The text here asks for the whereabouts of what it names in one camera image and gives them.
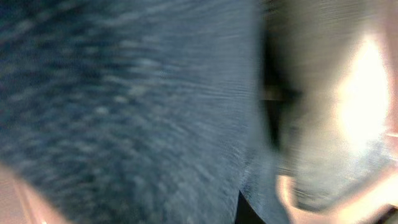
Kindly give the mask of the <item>light blue jeans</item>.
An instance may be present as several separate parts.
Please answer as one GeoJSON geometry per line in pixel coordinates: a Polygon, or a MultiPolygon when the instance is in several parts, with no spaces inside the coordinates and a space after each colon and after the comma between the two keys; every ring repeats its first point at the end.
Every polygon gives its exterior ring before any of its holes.
{"type": "Polygon", "coordinates": [[[385,20],[390,1],[266,1],[267,67],[283,102],[280,171],[295,204],[321,212],[392,159],[385,20]]]}

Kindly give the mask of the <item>dark blue jeans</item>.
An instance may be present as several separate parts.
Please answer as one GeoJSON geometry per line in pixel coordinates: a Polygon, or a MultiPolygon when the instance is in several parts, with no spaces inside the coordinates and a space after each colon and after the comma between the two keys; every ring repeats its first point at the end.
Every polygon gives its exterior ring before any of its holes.
{"type": "Polygon", "coordinates": [[[1,164],[74,223],[288,223],[259,1],[1,2],[1,164]]]}

